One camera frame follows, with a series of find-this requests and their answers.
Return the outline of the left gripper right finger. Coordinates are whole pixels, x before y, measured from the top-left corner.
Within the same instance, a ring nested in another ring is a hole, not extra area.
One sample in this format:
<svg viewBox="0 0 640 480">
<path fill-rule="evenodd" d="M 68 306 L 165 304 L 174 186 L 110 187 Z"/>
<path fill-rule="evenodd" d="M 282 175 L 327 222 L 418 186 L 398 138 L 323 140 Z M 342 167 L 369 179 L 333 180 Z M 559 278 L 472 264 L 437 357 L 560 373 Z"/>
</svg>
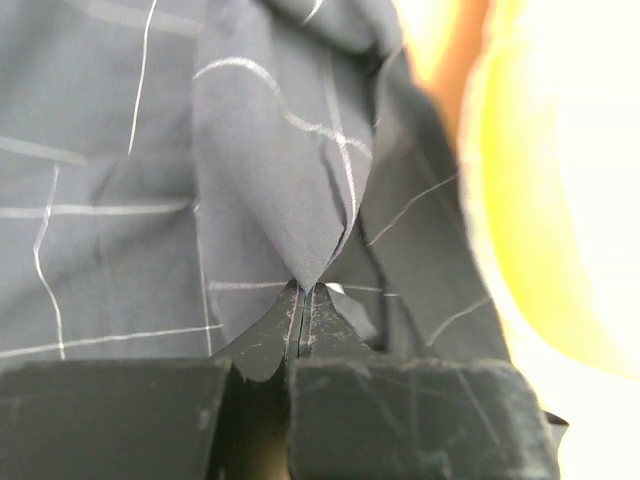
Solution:
<svg viewBox="0 0 640 480">
<path fill-rule="evenodd" d="M 495 360 L 403 360 L 370 350 L 315 287 L 289 374 L 294 479 L 556 479 L 547 419 Z"/>
</svg>

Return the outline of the dark grey checked pillowcase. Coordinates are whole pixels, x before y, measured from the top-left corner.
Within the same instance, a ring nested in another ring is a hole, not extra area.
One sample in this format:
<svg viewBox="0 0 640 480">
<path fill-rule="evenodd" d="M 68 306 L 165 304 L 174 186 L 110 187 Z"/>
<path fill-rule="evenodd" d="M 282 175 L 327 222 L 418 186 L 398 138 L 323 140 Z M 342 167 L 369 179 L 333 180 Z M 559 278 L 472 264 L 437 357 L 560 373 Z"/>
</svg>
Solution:
<svg viewBox="0 0 640 480">
<path fill-rule="evenodd" d="M 279 297 L 508 356 L 395 6 L 3 2 L 2 366 L 209 356 Z"/>
</svg>

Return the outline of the white pillow yellow edge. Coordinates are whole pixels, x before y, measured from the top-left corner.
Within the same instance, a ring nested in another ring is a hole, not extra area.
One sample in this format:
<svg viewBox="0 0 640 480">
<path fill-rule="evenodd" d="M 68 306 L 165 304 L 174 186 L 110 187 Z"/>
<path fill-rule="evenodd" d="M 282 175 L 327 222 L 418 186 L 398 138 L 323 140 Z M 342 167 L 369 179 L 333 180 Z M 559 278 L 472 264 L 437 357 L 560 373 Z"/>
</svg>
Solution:
<svg viewBox="0 0 640 480">
<path fill-rule="evenodd" d="M 567 423 L 565 479 L 639 475 L 639 5 L 399 1 L 457 141 L 511 359 Z"/>
</svg>

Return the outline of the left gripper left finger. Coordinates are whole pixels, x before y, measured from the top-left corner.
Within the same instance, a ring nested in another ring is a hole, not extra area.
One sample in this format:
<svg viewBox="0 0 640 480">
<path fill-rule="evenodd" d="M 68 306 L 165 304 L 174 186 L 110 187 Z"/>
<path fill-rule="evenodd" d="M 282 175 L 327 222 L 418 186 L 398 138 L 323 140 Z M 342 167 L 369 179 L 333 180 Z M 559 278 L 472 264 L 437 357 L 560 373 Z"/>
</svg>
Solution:
<svg viewBox="0 0 640 480">
<path fill-rule="evenodd" d="M 25 364 L 1 375 L 5 479 L 285 479 L 288 285 L 209 359 Z"/>
</svg>

